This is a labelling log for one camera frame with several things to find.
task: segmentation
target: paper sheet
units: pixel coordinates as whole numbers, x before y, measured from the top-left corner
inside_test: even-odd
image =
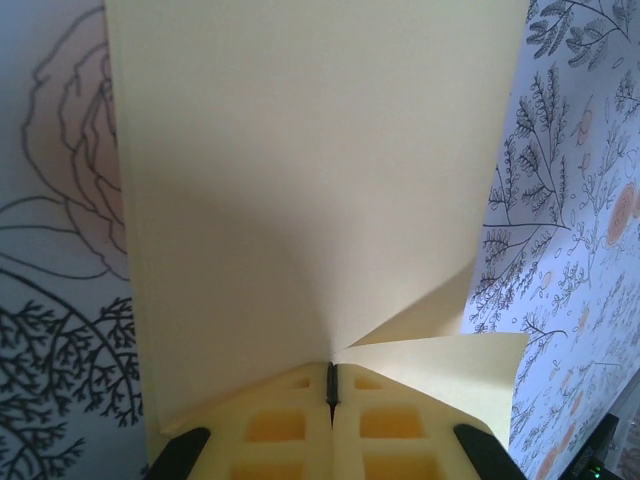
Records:
[[[486,423],[505,448],[513,383],[529,336],[454,335],[351,347],[335,363],[354,363],[419,390]]]
[[[147,412],[326,360],[471,262],[526,3],[107,1]]]
[[[355,345],[455,335],[469,294],[473,263],[442,286],[358,340]]]

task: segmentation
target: branch drawing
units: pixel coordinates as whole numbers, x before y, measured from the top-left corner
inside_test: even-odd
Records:
[[[512,444],[516,438],[519,438],[520,432],[524,430],[527,423],[531,419],[536,409],[536,401],[540,394],[529,402],[529,405],[524,410],[520,410],[518,404],[514,404],[511,408],[511,432],[509,433],[509,443]]]
[[[18,310],[0,305],[0,436],[18,445],[0,468],[8,479],[59,477],[84,439],[59,447],[66,423],[52,423],[53,415],[75,402],[121,427],[142,416],[131,300],[116,298],[90,320],[22,276],[5,269],[0,276],[37,298]]]
[[[636,80],[631,70],[625,73],[616,90],[616,110],[624,114],[624,121],[634,118],[640,110],[640,93],[636,93]]]
[[[573,26],[574,12],[578,9],[588,12],[594,18],[582,26]],[[539,20],[529,24],[531,35],[527,37],[527,43],[539,46],[534,58],[550,56],[569,32],[570,36],[565,43],[574,55],[568,61],[569,65],[575,68],[587,64],[587,69],[592,71],[607,57],[611,35],[620,35],[631,43],[629,25],[635,11],[635,0],[617,0],[613,2],[610,11],[605,10],[600,2],[595,7],[584,0],[557,0],[540,11]]]
[[[571,255],[578,245],[582,244],[588,252],[586,277],[584,281],[591,286],[592,270],[596,254],[604,241],[604,236],[599,231],[600,215],[606,208],[609,209],[615,199],[615,191],[620,184],[620,179],[614,171],[616,162],[626,154],[629,136],[620,132],[620,126],[614,122],[607,135],[606,146],[602,154],[602,162],[595,174],[588,174],[582,185],[585,200],[579,205],[580,210],[591,207],[592,216],[595,219],[591,228],[586,227],[585,222],[578,222],[572,239],[574,246],[569,249]]]
[[[476,332],[495,329],[500,312],[531,286],[538,261],[558,230],[570,230],[563,219],[568,185],[560,154],[569,105],[560,94],[555,64],[546,80],[535,74],[531,92],[520,98],[517,126],[504,142],[489,195],[491,209],[503,214],[504,222],[483,225],[486,271],[471,299],[477,311],[469,317]],[[521,219],[518,223],[512,222],[512,212]]]
[[[605,318],[608,317],[609,313],[607,312],[607,310],[609,309],[611,304],[615,301],[618,295],[618,292],[622,287],[623,281],[624,281],[624,273],[618,276],[618,279],[616,280],[616,284],[609,290],[609,293],[607,294],[607,297],[605,298],[604,303],[602,304],[602,310],[600,311],[600,315],[598,315],[598,318],[596,319],[593,326],[591,327],[592,332],[595,331],[602,324],[602,322],[604,322]]]
[[[576,262],[573,266],[570,262],[567,262],[562,273],[564,277],[558,282],[560,295],[554,295],[552,301],[554,315],[558,313],[559,309],[566,307],[569,304],[571,295],[580,288],[580,285],[588,281],[585,278],[584,268],[580,266],[579,262]]]
[[[564,335],[569,338],[566,331],[555,329],[547,330],[546,324],[549,319],[547,311],[542,311],[540,307],[532,312],[527,312],[522,318],[520,331],[530,335],[530,341],[524,353],[524,362],[520,365],[516,375],[514,396],[517,395],[522,384],[526,381],[531,368],[536,361],[545,353],[551,340],[555,335]]]

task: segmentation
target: black plastic piece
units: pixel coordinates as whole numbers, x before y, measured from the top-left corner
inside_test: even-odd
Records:
[[[338,366],[329,362],[327,368],[327,404],[331,414],[331,428],[333,428],[333,418],[336,414],[336,407],[340,403],[338,397]]]
[[[618,417],[607,413],[573,458],[559,480],[583,480],[586,478],[618,479],[603,466],[609,444],[618,426]]]
[[[187,480],[210,436],[208,429],[199,427],[172,439],[144,480]]]
[[[481,480],[527,480],[493,435],[465,423],[453,431]]]

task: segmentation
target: botanical print paper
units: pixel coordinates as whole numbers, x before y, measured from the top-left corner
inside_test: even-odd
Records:
[[[465,332],[522,331],[510,453],[557,478],[640,366],[640,12],[533,0]]]
[[[111,75],[96,1],[3,2],[0,478],[146,464]]]

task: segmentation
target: orange circle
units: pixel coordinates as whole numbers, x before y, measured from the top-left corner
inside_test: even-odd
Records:
[[[582,170],[586,170],[591,165],[591,154],[585,153],[582,157]]]
[[[609,217],[609,227],[607,229],[607,245],[610,247],[620,240],[620,237],[627,226],[627,222],[631,216],[635,193],[635,185],[633,183],[628,183],[622,190],[622,193],[613,207],[611,217]]]
[[[549,476],[549,472],[551,472],[551,467],[556,461],[557,456],[560,454],[560,450],[557,447],[553,447],[547,456],[544,457],[542,461],[542,465],[540,465],[540,469],[538,470],[538,474],[536,475],[536,480],[546,480]]]
[[[578,320],[578,332],[582,332],[584,328],[587,326],[587,320],[589,320],[589,307],[586,306],[582,311],[582,315],[580,316],[580,320]]]
[[[578,396],[576,397],[576,399],[573,401],[573,405],[571,406],[571,410],[569,411],[569,415],[574,415],[578,411],[578,408],[580,408],[580,404],[582,403],[582,395],[583,394],[584,394],[584,392],[580,392],[578,394]]]
[[[582,114],[582,122],[580,122],[580,131],[582,133],[589,133],[589,129],[591,128],[591,120],[593,120],[593,113],[591,113],[591,110],[585,110]]]
[[[569,442],[571,441],[571,437],[573,436],[573,432],[575,430],[576,430],[576,423],[573,422],[569,427],[569,429],[567,430],[567,433],[565,433],[564,437],[562,437],[562,442],[560,443],[561,450],[565,450],[567,446],[569,446]]]
[[[567,385],[569,385],[569,382],[571,381],[572,376],[573,376],[573,370],[569,370],[567,372],[567,375],[564,377],[564,380],[562,381],[562,388],[567,388]]]
[[[636,203],[633,205],[633,218],[640,217],[640,191],[636,193]]]

